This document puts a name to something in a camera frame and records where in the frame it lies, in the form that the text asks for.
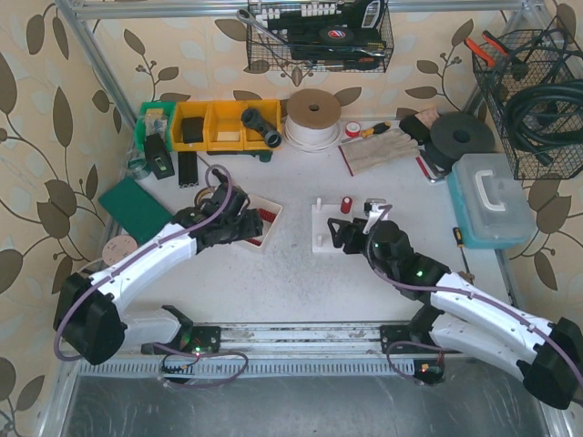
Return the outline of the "large red spring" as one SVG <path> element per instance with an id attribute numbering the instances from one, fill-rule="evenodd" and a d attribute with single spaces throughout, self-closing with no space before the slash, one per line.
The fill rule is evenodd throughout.
<path id="1" fill-rule="evenodd" d="M 341 212 L 343 214 L 349 214 L 352 210 L 353 199 L 351 197 L 344 197 L 341 204 Z"/>

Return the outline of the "beige work glove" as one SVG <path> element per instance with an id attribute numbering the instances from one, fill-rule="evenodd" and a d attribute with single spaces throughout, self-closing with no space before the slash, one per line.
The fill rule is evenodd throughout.
<path id="1" fill-rule="evenodd" d="M 339 146 L 352 176 L 402 158 L 419 158 L 418 142 L 400 128 Z"/>

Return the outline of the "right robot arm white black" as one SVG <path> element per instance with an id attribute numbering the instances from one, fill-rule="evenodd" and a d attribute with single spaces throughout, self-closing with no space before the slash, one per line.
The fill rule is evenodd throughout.
<path id="1" fill-rule="evenodd" d="M 384 218 L 329 218 L 332 244 L 365 256 L 372 271 L 422 303 L 409 324 L 415 347 L 464 353 L 522 382 L 558 410 L 582 390 L 582 331 L 517 309 L 479 290 L 446 265 L 416 252 L 407 234 Z"/>

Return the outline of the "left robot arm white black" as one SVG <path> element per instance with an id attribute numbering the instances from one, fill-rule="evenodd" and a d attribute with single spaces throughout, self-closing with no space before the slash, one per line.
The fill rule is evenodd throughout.
<path id="1" fill-rule="evenodd" d="M 155 352 L 192 350 L 193 323 L 174 306 L 142 312 L 130 312 L 128 306 L 151 282 L 204 249 L 259 237 L 263 221 L 250 203 L 242 189 L 222 183 L 123 260 L 87 277 L 69 276 L 56 307 L 54 347 L 65 341 L 93 365 L 146 344 Z"/>

